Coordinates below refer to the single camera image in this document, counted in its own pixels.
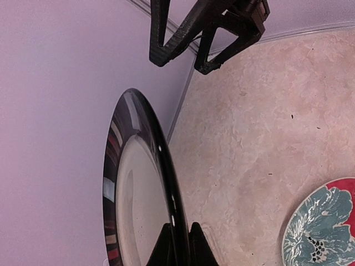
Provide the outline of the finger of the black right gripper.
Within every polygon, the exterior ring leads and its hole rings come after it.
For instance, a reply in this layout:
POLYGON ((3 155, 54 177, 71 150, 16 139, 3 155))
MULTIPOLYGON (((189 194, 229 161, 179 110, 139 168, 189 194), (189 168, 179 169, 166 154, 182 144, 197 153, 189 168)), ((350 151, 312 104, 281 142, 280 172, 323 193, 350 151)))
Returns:
POLYGON ((199 57, 208 58, 213 35, 223 12, 230 8, 234 1, 196 1, 175 33, 165 39, 170 1, 151 1, 151 27, 149 60, 158 67, 163 67, 183 53, 193 40, 200 37, 197 52, 199 57))
POLYGON ((242 52, 248 47, 257 43, 263 35, 263 32, 230 32, 236 36, 236 39, 223 49, 219 54, 208 59, 212 41, 215 37, 216 31, 221 28, 222 15, 218 17, 217 21, 211 23, 206 29, 202 31, 200 38, 200 46, 197 52, 194 68, 201 74, 207 75, 208 73, 219 69, 226 61, 231 59, 236 54, 242 52))

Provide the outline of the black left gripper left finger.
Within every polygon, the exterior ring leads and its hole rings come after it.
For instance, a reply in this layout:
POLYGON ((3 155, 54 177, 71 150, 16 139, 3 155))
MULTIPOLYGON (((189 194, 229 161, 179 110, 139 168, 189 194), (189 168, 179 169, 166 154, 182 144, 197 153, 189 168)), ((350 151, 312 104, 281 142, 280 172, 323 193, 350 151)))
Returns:
POLYGON ((174 248, 169 223, 165 223, 156 241, 147 266, 174 265, 174 248))

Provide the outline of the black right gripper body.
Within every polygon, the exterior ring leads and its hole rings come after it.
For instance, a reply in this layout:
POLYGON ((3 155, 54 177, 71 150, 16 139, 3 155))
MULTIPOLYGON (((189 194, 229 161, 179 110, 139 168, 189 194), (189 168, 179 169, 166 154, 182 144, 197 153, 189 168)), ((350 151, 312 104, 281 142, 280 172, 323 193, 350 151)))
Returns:
POLYGON ((270 14, 267 1, 227 1, 221 27, 230 32, 264 32, 270 14))

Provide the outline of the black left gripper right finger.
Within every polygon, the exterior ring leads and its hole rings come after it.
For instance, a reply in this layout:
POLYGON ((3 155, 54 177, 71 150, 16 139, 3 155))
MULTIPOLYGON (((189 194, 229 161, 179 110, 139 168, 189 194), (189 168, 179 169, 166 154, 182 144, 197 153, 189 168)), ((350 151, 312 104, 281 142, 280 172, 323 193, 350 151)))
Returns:
POLYGON ((193 222, 189 232, 190 265, 218 266, 199 223, 193 222))

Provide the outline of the black rimmed striped plate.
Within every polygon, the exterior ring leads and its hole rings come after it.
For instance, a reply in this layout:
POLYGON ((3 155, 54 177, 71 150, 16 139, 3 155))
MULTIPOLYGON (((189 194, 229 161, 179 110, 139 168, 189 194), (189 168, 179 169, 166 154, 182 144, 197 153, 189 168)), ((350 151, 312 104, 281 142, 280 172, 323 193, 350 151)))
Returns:
POLYGON ((165 223, 174 265, 189 265, 188 230, 166 138, 152 106, 126 90, 114 110, 103 170, 103 222, 108 265, 147 265, 165 223))

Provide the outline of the red teal floral plate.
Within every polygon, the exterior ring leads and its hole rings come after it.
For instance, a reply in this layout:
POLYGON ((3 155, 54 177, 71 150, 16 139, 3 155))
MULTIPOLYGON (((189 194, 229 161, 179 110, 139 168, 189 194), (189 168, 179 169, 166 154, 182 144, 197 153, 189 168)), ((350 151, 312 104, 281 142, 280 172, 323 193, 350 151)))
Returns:
POLYGON ((354 178, 314 190, 291 216, 282 239, 283 265, 354 265, 354 178))

